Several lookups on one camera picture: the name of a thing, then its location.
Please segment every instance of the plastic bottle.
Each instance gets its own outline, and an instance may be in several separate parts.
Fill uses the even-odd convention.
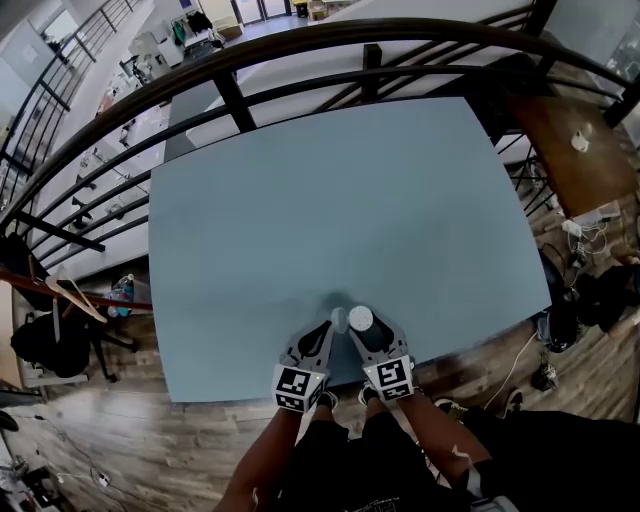
[[[120,278],[107,294],[107,298],[133,302],[133,274]],[[130,312],[131,310],[129,308],[119,308],[115,306],[109,306],[109,309],[107,309],[107,313],[113,318],[117,316],[128,316]]]

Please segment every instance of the shoe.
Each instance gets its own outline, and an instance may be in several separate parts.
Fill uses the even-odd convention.
[[[326,405],[329,409],[333,410],[339,402],[340,400],[338,400],[338,395],[336,395],[332,391],[325,389],[318,397],[316,404]]]
[[[507,398],[507,404],[504,408],[503,418],[507,418],[511,416],[515,412],[520,412],[522,410],[522,403],[524,402],[524,395],[520,388],[514,388],[509,393],[509,397]]]
[[[462,423],[464,413],[469,410],[467,407],[462,407],[458,402],[454,402],[448,398],[440,398],[434,402],[434,405],[441,411],[446,412],[450,418],[460,423]]]
[[[358,402],[366,407],[367,402],[372,398],[380,398],[380,395],[378,395],[378,392],[374,389],[373,384],[367,381],[362,386],[360,393],[358,393]]]

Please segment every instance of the black chair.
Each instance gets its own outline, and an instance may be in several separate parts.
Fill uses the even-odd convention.
[[[44,281],[49,273],[33,255],[26,243],[15,233],[0,236],[0,264],[14,274]],[[59,281],[60,286],[74,290],[71,283]],[[15,287],[25,300],[38,311],[53,310],[53,297]],[[89,364],[89,346],[93,345],[105,379],[116,382],[115,375],[107,371],[101,341],[137,351],[135,343],[124,343],[102,332],[102,324],[79,309],[64,318],[69,305],[66,299],[58,299],[60,341],[56,342],[53,330],[53,313],[43,315],[22,325],[11,338],[11,346],[18,356],[31,363],[42,364],[58,377],[79,375]]]
[[[49,313],[22,325],[11,337],[11,347],[21,359],[68,378],[79,375],[89,365],[89,347],[93,346],[104,378],[116,382],[117,377],[107,371],[102,341],[131,352],[138,350],[135,343],[124,343],[105,334],[98,321],[79,310],[67,318],[60,317],[59,341],[55,337],[53,313]]]

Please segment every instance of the white cap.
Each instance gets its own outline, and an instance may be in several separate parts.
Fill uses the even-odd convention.
[[[373,313],[367,306],[356,306],[349,311],[349,324],[356,331],[366,331],[373,325]]]

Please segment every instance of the gray floor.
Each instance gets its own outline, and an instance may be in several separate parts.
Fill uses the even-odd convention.
[[[297,16],[282,16],[280,18],[274,18],[265,22],[254,23],[247,27],[244,27],[244,33],[229,41],[228,46],[233,46],[239,43],[257,39],[269,34],[275,34],[277,32],[283,32],[285,30],[291,30],[294,28],[306,27],[307,19],[298,18]],[[194,59],[201,58],[204,55],[211,53],[211,49],[207,47],[201,47],[200,51],[191,55],[191,58],[186,58],[185,63],[192,62]],[[173,98],[171,104],[171,114],[169,116],[169,126],[173,126],[180,121],[184,121],[189,117],[195,116],[204,112],[204,110],[213,103],[219,96],[218,89],[213,82],[206,82],[193,89],[178,94]],[[164,161],[167,162],[174,158],[177,158],[189,151],[195,149],[195,146],[187,138],[186,134],[181,133],[175,137],[167,140],[164,149]]]

